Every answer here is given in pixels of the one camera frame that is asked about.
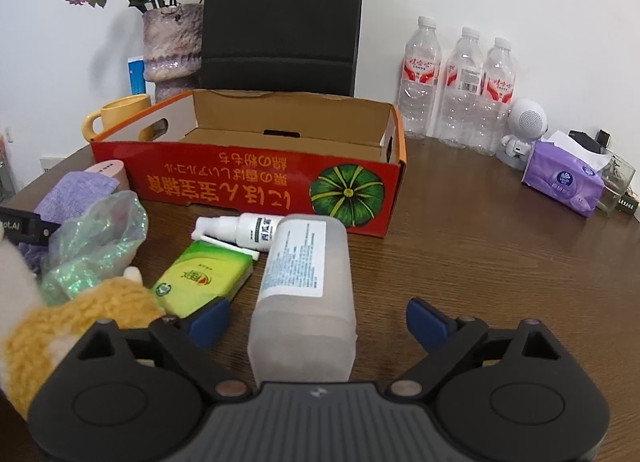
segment green tissue package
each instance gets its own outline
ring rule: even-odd
[[[194,241],[152,290],[160,306],[182,318],[219,296],[231,301],[252,272],[251,256]]]

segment green glitter bag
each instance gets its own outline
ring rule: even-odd
[[[133,191],[95,202],[81,217],[51,235],[42,264],[40,294],[50,306],[62,305],[129,267],[146,239],[148,218]]]

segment stuffed toy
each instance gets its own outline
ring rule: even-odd
[[[34,275],[0,226],[0,389],[26,418],[31,401],[76,341],[98,319],[146,328],[165,315],[137,268],[75,299],[46,307]]]

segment plastic bottle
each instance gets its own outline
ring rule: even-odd
[[[319,215],[278,225],[251,319],[256,384],[345,382],[356,355],[347,232]]]
[[[497,37],[482,68],[480,111],[469,146],[482,155],[495,155],[505,133],[505,115],[513,98],[516,74],[511,43]]]
[[[462,148],[468,144],[474,117],[478,116],[482,80],[480,32],[464,27],[447,61],[445,84],[436,136],[446,145]]]
[[[436,22],[418,18],[418,30],[404,50],[398,109],[408,137],[424,138],[431,122],[438,87],[442,50],[436,37]]]
[[[194,235],[206,235],[254,251],[268,251],[283,217],[243,213],[239,217],[198,218]]]

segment pumpkin illustration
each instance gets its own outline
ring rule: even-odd
[[[309,190],[317,215],[337,218],[345,227],[361,227],[382,209],[385,186],[371,171],[355,164],[325,169]]]

